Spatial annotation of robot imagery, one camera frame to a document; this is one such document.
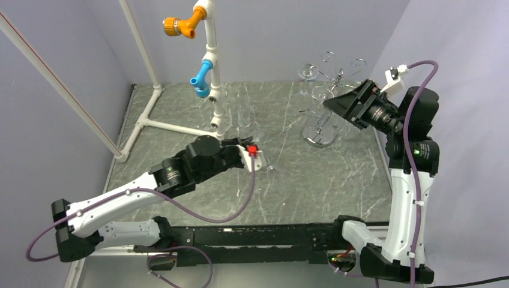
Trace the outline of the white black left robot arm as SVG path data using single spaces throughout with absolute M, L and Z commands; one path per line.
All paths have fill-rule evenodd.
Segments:
M 174 242 L 166 218 L 141 222 L 115 219 L 164 200 L 173 202 L 194 191 L 198 184 L 232 168 L 246 169 L 254 178 L 264 165 L 263 152 L 251 137 L 218 140 L 199 136 L 173 157 L 123 186 L 81 202 L 54 201 L 58 257 L 62 262 L 73 262 L 96 250 L 122 245 L 142 245 L 164 252 Z

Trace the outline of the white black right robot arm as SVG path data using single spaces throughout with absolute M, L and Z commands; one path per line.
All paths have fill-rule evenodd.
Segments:
M 429 137 L 439 109 L 438 94 L 413 86 L 399 105 L 372 80 L 323 106 L 355 127 L 373 127 L 387 137 L 392 183 L 391 212 L 385 239 L 371 232 L 358 217 L 341 215 L 333 223 L 331 242 L 338 249 L 351 245 L 365 277 L 399 283 L 430 284 L 434 272 L 424 255 L 424 218 L 430 188 L 439 167 L 439 146 Z

